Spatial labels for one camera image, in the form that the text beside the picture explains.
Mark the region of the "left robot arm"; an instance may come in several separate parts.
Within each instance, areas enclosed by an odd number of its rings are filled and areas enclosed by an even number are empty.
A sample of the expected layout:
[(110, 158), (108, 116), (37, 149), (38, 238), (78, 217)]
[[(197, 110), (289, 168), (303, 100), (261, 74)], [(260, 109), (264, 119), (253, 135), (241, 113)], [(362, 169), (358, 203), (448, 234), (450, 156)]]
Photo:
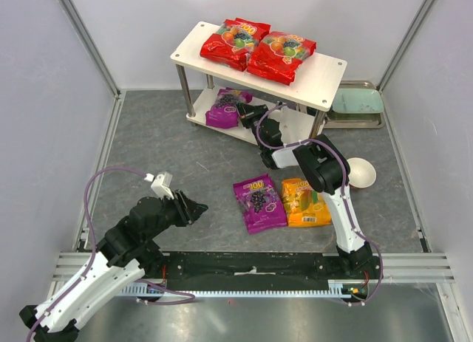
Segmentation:
[(83, 267), (51, 298), (19, 316), (28, 341), (75, 341), (91, 317), (123, 288), (161, 271), (165, 257), (154, 238), (172, 226), (196, 222), (208, 206), (182, 191), (141, 198), (109, 229)]

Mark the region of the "orange mango candy bag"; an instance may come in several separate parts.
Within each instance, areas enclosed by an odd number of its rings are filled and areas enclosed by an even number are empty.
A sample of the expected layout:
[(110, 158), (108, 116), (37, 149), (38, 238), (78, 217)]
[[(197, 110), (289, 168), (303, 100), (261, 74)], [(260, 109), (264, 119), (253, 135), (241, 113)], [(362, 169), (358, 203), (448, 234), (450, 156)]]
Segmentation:
[(331, 224), (331, 215), (321, 194), (307, 180), (291, 178), (282, 181), (282, 204), (287, 226), (292, 228), (321, 227)]

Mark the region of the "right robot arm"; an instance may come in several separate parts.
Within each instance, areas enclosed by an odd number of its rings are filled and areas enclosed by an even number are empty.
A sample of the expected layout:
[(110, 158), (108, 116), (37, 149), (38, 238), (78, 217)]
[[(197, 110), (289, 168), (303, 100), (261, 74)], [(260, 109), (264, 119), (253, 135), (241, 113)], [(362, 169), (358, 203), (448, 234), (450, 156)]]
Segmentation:
[(244, 128), (250, 129), (267, 168), (298, 166), (308, 185), (321, 194), (335, 228), (336, 249), (351, 269), (363, 267), (372, 259), (375, 245), (362, 233), (350, 197), (350, 165), (323, 134), (313, 139), (284, 144), (279, 122), (269, 118), (266, 105), (237, 103), (236, 110)]

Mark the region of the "red fruit candy bag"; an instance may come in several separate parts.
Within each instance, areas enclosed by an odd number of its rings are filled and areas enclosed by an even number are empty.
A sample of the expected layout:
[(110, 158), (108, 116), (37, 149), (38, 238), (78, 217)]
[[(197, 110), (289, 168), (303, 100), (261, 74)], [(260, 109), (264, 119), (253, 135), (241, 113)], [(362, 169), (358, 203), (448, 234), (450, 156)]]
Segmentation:
[(289, 86), (297, 69), (316, 51), (317, 43), (298, 35), (273, 31), (252, 53), (246, 71)]
[(203, 43), (200, 56), (243, 72), (270, 25), (243, 18), (226, 19)]

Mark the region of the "purple grape candy bag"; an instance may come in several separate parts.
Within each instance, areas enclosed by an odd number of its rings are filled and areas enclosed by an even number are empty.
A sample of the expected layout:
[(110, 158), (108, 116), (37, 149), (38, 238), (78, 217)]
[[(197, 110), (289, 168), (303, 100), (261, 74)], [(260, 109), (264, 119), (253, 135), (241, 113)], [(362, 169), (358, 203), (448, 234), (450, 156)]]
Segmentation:
[(233, 190), (249, 234), (287, 226), (284, 206), (269, 174), (234, 183)]
[(253, 95), (250, 92), (232, 89), (220, 89), (211, 108), (205, 113), (205, 124), (218, 129), (232, 129), (239, 124), (235, 113), (238, 103), (250, 103)]

